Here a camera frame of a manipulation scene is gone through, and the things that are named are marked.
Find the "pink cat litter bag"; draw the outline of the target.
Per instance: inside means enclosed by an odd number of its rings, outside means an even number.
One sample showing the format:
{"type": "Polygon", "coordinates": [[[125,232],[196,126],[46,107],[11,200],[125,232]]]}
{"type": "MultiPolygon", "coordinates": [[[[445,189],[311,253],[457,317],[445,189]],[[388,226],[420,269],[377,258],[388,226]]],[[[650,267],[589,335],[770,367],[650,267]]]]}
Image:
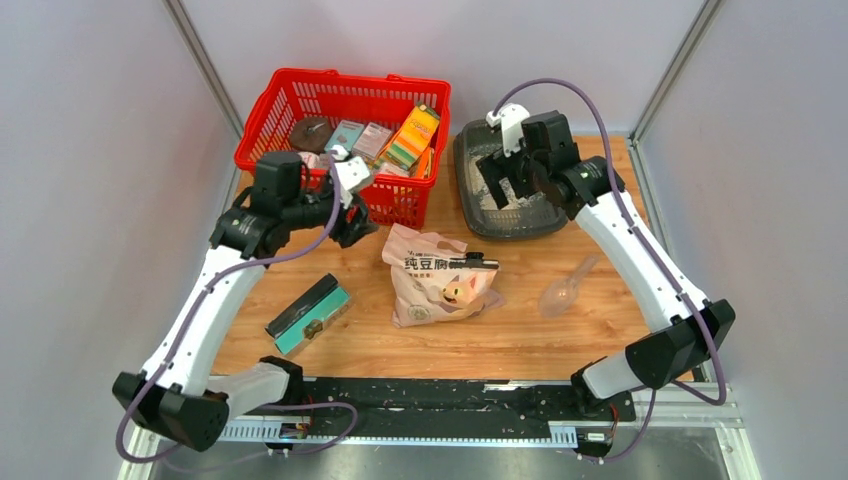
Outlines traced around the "pink cat litter bag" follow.
{"type": "Polygon", "coordinates": [[[435,259],[467,252],[476,251],[435,232],[394,224],[381,252],[396,295],[392,324],[403,328],[457,321],[502,307],[505,300],[493,289],[500,268],[434,269],[435,259]]]}

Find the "clear plastic scoop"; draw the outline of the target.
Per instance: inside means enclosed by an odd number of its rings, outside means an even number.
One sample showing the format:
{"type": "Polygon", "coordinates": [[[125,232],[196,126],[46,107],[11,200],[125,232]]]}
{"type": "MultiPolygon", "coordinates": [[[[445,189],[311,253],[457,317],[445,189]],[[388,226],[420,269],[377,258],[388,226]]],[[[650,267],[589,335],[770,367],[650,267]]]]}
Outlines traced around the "clear plastic scoop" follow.
{"type": "Polygon", "coordinates": [[[563,315],[577,300],[580,282],[598,261],[597,255],[587,256],[569,276],[552,282],[538,300],[540,315],[546,318],[563,315]]]}

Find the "black bag clip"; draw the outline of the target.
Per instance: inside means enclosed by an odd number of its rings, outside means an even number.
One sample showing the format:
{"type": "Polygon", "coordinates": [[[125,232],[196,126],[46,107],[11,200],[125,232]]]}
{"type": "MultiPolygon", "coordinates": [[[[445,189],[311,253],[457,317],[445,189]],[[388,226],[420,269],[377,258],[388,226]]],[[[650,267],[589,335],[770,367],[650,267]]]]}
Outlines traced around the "black bag clip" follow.
{"type": "Polygon", "coordinates": [[[435,270],[498,270],[499,268],[499,261],[495,259],[486,258],[483,252],[467,252],[463,257],[437,258],[434,260],[435,270]]]}

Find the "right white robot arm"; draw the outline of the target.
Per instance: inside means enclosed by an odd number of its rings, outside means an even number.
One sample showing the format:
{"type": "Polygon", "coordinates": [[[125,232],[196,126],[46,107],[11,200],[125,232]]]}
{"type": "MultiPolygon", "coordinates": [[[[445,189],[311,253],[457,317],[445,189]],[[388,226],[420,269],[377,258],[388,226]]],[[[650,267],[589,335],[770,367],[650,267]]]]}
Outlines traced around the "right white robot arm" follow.
{"type": "Polygon", "coordinates": [[[710,300],[674,264],[638,214],[624,182],[601,156],[583,160],[567,118],[532,115],[508,104],[485,118],[499,147],[477,168],[499,208],[515,196],[544,195],[601,248],[636,299],[649,333],[572,375],[570,404],[598,417],[611,398],[640,387],[660,389],[714,359],[735,320],[726,300],[710,300]]]}

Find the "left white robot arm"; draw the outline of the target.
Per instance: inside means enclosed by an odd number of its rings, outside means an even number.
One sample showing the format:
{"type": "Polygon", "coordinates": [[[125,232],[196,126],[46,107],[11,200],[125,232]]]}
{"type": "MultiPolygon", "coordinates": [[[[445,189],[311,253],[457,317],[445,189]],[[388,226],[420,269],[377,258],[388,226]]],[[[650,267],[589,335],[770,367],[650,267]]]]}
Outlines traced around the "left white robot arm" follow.
{"type": "Polygon", "coordinates": [[[230,326],[258,281],[290,261],[293,232],[318,229],[343,248],[375,230],[361,191],[373,183],[366,162],[340,146],[326,154],[316,187],[295,151],[261,157],[254,179],[217,220],[201,272],[186,303],[155,352],[135,373],[119,374],[112,392],[123,407],[115,446],[129,457],[124,437],[136,425],[202,452],[226,424],[259,408],[283,415],[306,408],[299,366],[275,356],[242,372],[213,377],[211,369],[230,326]]]}

